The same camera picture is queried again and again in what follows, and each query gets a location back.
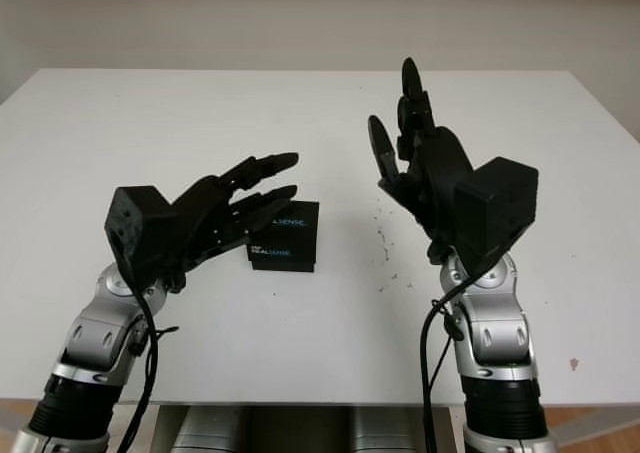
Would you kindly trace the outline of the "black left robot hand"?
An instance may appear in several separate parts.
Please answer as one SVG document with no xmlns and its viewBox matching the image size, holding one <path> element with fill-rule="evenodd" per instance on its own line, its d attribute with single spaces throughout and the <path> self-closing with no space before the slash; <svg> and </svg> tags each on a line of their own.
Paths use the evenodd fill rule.
<svg viewBox="0 0 640 453">
<path fill-rule="evenodd" d="M 299 154 L 286 152 L 262 158 L 250 156 L 225 173 L 204 176 L 169 204 L 167 226 L 155 234 L 159 255 L 153 276 L 171 293 L 186 286 L 186 274 L 209 259 L 248 242 L 291 203 L 295 185 L 266 193 L 253 193 L 235 200 L 299 161 Z"/>
</svg>

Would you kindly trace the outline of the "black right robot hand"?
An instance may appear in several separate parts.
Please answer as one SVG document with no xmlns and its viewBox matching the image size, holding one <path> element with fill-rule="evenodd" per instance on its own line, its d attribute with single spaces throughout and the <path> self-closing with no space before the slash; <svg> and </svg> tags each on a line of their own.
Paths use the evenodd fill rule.
<svg viewBox="0 0 640 453">
<path fill-rule="evenodd" d="M 368 118 L 369 140 L 380 172 L 378 186 L 414 216 L 431 240 L 429 261 L 440 265 L 454 250 L 453 190 L 472 166 L 456 135 L 435 124 L 412 58 L 403 61 L 401 77 L 397 141 L 391 141 L 377 116 Z"/>
</svg>

